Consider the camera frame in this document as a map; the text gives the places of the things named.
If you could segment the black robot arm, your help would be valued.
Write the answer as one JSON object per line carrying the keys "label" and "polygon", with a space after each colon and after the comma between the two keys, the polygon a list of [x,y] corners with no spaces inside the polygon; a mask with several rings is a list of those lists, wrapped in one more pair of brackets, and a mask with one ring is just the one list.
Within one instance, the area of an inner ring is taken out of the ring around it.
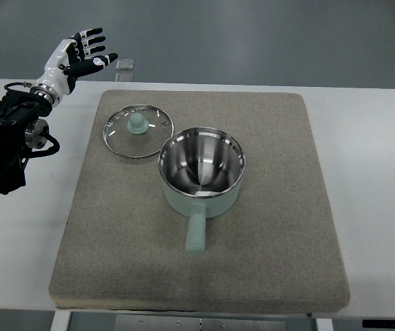
{"label": "black robot arm", "polygon": [[0,194],[26,184],[30,159],[56,154],[59,142],[50,134],[47,121],[54,106],[49,92],[28,82],[8,83],[0,100]]}

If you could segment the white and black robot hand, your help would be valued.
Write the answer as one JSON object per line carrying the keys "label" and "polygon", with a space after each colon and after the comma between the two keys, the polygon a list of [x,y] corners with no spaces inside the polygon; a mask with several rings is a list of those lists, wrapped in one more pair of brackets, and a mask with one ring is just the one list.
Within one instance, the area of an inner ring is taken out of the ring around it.
{"label": "white and black robot hand", "polygon": [[75,88],[77,79],[95,74],[118,59],[118,54],[105,53],[102,28],[77,32],[55,48],[44,66],[44,72],[31,87],[57,104]]}

